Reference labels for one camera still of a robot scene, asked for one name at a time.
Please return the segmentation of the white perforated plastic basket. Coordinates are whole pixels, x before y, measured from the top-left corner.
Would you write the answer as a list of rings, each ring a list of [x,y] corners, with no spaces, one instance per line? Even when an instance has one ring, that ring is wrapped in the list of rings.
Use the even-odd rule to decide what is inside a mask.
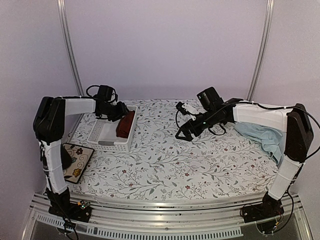
[[[137,122],[138,107],[136,105],[127,106],[130,111],[134,111],[133,121],[129,130],[128,138],[116,136],[116,128],[120,122],[97,119],[88,135],[87,142],[96,151],[128,153],[132,143],[134,130]]]

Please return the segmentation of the light blue towel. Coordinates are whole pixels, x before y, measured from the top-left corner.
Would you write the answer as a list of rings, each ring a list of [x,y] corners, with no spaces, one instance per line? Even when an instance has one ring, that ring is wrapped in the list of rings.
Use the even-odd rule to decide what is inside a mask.
[[[282,164],[285,151],[285,132],[247,122],[237,122],[234,129],[242,136],[260,143],[261,149],[278,167]]]

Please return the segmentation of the dark red towel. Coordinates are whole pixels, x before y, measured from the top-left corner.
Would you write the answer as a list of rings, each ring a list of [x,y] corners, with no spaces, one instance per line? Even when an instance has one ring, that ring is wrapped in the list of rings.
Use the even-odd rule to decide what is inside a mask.
[[[130,134],[131,126],[134,120],[135,111],[129,111],[118,123],[116,127],[116,137],[127,139]]]

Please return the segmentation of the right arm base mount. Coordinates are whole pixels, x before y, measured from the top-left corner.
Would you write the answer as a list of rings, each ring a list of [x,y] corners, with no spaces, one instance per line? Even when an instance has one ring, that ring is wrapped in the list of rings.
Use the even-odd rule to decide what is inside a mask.
[[[250,223],[280,216],[284,212],[282,202],[276,200],[274,202],[267,201],[259,204],[244,205],[239,214],[245,223]]]

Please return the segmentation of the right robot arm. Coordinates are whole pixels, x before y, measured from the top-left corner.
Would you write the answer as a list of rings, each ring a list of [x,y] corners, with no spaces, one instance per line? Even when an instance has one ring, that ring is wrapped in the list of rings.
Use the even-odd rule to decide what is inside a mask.
[[[314,138],[310,121],[313,119],[303,104],[294,106],[262,105],[242,98],[224,101],[209,87],[197,94],[203,112],[188,103],[178,102],[176,109],[190,119],[178,127],[177,139],[190,142],[204,130],[211,131],[215,125],[221,128],[234,123],[235,128],[246,137],[267,147],[279,165],[273,184],[267,191],[270,199],[259,206],[262,218],[269,218],[278,210],[278,203],[294,178],[299,175]]]

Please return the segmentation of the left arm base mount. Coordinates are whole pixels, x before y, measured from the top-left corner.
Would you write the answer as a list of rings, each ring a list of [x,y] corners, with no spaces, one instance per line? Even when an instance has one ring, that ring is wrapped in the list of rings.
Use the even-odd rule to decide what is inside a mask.
[[[51,203],[48,212],[58,217],[88,223],[92,213],[91,202],[81,200],[77,203]]]

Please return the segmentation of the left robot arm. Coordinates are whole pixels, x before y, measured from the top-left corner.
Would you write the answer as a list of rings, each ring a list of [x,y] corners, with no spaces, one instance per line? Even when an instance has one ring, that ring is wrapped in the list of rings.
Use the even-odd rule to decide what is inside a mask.
[[[33,131],[39,142],[40,160],[46,177],[46,191],[55,209],[63,216],[74,213],[70,192],[62,167],[62,138],[65,132],[65,118],[81,114],[95,114],[111,122],[126,116],[128,107],[118,101],[113,87],[98,86],[95,95],[87,96],[45,96],[42,98],[33,121]]]

